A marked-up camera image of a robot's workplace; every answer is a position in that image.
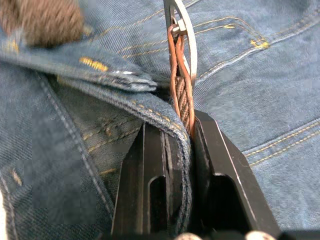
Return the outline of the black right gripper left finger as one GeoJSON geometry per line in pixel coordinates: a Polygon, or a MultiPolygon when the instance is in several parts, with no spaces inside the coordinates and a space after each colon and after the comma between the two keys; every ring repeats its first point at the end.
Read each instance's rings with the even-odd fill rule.
{"type": "Polygon", "coordinates": [[[112,235],[170,233],[182,203],[177,141],[144,123],[120,170],[112,235]]]}

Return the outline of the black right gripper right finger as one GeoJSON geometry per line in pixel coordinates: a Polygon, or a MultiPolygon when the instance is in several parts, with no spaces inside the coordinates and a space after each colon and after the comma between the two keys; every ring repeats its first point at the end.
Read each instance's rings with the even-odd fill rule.
{"type": "Polygon", "coordinates": [[[280,228],[245,156],[207,113],[195,112],[197,202],[206,228],[277,237],[280,228]]]}

